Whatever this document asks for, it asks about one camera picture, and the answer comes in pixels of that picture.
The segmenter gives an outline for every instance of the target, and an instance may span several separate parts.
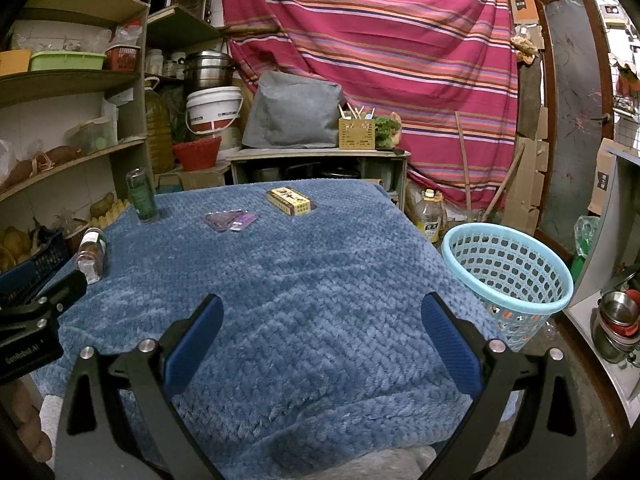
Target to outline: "blue blanket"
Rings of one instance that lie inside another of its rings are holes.
[[[106,230],[106,275],[60,318],[64,357],[34,373],[43,394],[63,396],[84,346],[121,352],[159,338],[213,292],[225,305],[222,329],[174,404],[229,480],[447,439],[470,399],[426,335],[420,302],[436,290],[484,336],[499,330],[382,188],[289,185],[318,208],[289,217],[266,201],[266,183],[157,196],[162,218],[148,225],[125,211]],[[235,208],[259,218],[239,233],[203,222]],[[132,421],[142,432],[135,412]]]

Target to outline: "striped fabric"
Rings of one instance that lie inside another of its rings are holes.
[[[223,0],[227,25],[280,25],[230,41],[242,76],[264,70],[340,83],[352,104],[402,117],[410,176],[464,202],[460,113],[474,207],[513,157],[517,71],[508,0]]]

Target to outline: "silver screw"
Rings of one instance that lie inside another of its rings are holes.
[[[156,347],[156,342],[153,339],[143,339],[138,343],[138,350],[144,352],[151,352]]]
[[[92,357],[93,355],[94,355],[94,347],[92,347],[92,346],[85,346],[80,351],[80,357],[82,359],[88,359],[89,357]]]
[[[562,359],[564,358],[564,354],[559,348],[552,348],[551,350],[549,350],[549,355],[554,361],[562,361]]]
[[[507,349],[507,345],[499,339],[491,339],[491,341],[489,341],[489,348],[491,349],[491,352],[501,354]]]

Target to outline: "door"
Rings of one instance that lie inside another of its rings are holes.
[[[609,44],[595,0],[535,1],[549,111],[549,163],[536,238],[569,261],[574,224],[588,213],[600,142],[613,138]]]

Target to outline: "door handle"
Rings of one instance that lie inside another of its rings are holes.
[[[599,123],[608,124],[611,122],[611,114],[604,114],[602,117],[592,117],[592,121],[598,121]]]

